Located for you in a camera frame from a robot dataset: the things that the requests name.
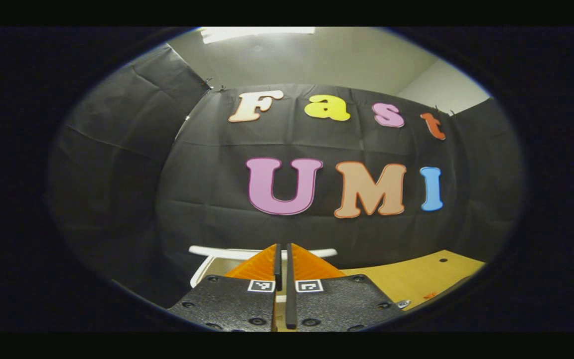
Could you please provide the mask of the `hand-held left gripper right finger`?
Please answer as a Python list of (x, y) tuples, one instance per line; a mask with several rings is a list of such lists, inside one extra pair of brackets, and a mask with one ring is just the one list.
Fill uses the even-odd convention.
[(405, 311), (367, 275), (346, 275), (294, 243), (287, 246), (285, 325), (299, 332), (353, 332)]

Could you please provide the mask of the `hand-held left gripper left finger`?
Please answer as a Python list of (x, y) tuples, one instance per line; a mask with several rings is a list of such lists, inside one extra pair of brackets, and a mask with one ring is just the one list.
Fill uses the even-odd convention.
[(207, 275), (168, 311), (216, 331), (276, 331), (281, 261), (281, 245), (273, 244), (225, 275)]

